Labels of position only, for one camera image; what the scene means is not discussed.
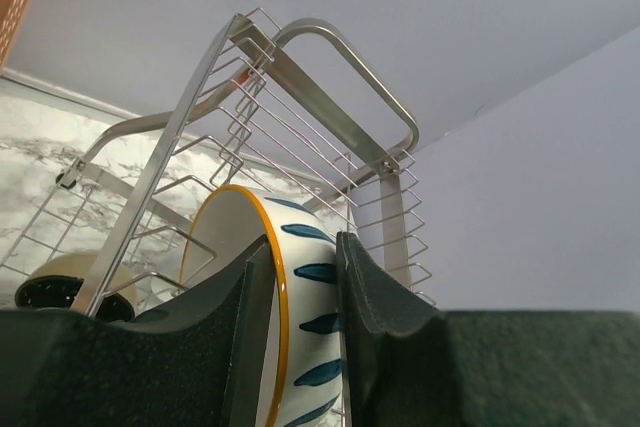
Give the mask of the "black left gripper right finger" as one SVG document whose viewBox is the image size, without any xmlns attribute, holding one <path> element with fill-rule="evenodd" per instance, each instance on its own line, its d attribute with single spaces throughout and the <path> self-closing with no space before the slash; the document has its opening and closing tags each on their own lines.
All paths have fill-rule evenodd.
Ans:
<svg viewBox="0 0 640 427">
<path fill-rule="evenodd" d="M 351 426 L 635 426 L 639 317 L 594 310 L 443 312 L 336 247 Z"/>
</svg>

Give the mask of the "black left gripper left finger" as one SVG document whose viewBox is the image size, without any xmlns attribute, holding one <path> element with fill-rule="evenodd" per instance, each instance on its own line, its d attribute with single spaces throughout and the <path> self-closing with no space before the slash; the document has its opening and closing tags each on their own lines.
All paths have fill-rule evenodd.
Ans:
<svg viewBox="0 0 640 427">
<path fill-rule="evenodd" d="M 5 426 L 252 426 L 274 293 L 268 240 L 130 322 L 1 314 Z"/>
</svg>

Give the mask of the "beige speckled bowl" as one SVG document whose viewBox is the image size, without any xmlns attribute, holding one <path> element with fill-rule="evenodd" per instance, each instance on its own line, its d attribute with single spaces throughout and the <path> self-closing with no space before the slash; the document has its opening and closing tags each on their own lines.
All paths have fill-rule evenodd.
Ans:
<svg viewBox="0 0 640 427">
<path fill-rule="evenodd" d="M 256 423 L 317 425 L 342 392 L 335 235 L 301 203 L 238 184 L 204 200 L 189 235 L 179 274 L 188 287 L 266 236 L 276 285 Z"/>
</svg>

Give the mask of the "black bowl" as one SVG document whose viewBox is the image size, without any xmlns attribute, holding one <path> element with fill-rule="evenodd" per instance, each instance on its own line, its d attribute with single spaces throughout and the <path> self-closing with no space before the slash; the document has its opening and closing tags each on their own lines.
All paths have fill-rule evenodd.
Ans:
<svg viewBox="0 0 640 427">
<path fill-rule="evenodd" d="M 97 256 L 96 250 L 85 250 L 52 258 L 17 288 L 15 305 L 34 309 L 69 308 Z M 103 300 L 97 318 L 103 322 L 128 322 L 136 316 L 136 305 L 136 287 L 130 284 Z"/>
</svg>

